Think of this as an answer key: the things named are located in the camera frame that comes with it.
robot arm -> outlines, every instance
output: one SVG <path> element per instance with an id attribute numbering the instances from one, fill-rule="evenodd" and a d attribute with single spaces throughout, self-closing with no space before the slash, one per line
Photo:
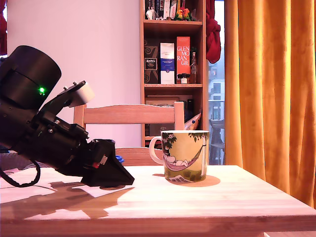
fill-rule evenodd
<path id="1" fill-rule="evenodd" d="M 39 110 L 60 77 L 58 65 L 29 46 L 17 47 L 4 60 L 0 65 L 0 145 L 62 174 L 80 176 L 89 186 L 131 185 L 134 178 L 116 159 L 113 140 L 88 143 L 84 128 L 57 117 L 64 107 L 83 105 L 94 97 L 85 81 L 65 87 Z"/>

red box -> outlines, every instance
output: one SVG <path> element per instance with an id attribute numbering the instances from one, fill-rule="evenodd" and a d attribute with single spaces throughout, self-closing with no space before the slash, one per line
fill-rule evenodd
<path id="1" fill-rule="evenodd" d="M 190 73 L 190 37 L 177 37 L 177 74 Z"/>

ceramic mug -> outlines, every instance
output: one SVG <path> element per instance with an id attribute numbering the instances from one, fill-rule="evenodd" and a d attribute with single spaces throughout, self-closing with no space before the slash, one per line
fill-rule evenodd
<path id="1" fill-rule="evenodd" d="M 149 153 L 153 161 L 163 164 L 167 180 L 198 182 L 206 178 L 208 139 L 208 131 L 162 131 L 150 141 Z M 155 154 L 156 140 L 161 140 L 163 159 Z"/>

mug handle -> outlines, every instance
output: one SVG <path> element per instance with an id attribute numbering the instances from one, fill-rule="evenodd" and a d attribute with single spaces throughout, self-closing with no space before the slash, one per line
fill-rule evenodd
<path id="1" fill-rule="evenodd" d="M 154 137 L 149 143 L 149 154 L 154 162 L 158 164 L 163 164 L 163 160 L 159 159 L 155 154 L 155 143 L 157 140 L 161 140 L 161 136 Z"/>

bookshelf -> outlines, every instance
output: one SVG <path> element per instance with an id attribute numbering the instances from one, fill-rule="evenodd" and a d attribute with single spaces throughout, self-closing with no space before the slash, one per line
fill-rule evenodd
<path id="1" fill-rule="evenodd" d="M 196 9 L 199 21 L 167 21 L 145 19 L 145 0 L 140 0 L 140 75 L 141 103 L 149 96 L 189 96 L 194 100 L 194 115 L 202 109 L 198 129 L 208 130 L 208 62 L 206 59 L 206 2 L 205 0 L 186 0 L 186 8 Z M 144 83 L 144 40 L 173 42 L 177 36 L 190 36 L 191 46 L 197 48 L 197 84 L 146 84 Z M 145 136 L 145 125 L 141 127 L 141 143 L 153 136 Z"/>

